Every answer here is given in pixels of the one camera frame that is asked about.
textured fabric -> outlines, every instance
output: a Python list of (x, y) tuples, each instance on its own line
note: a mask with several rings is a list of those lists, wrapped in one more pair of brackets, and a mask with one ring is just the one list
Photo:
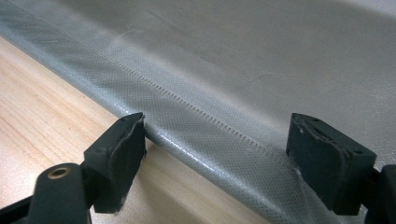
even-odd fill
[(327, 211), (285, 146), (297, 112), (394, 162), (384, 4), (2, 0), (0, 32), (116, 115), (144, 112), (151, 140), (269, 220), (362, 223)]

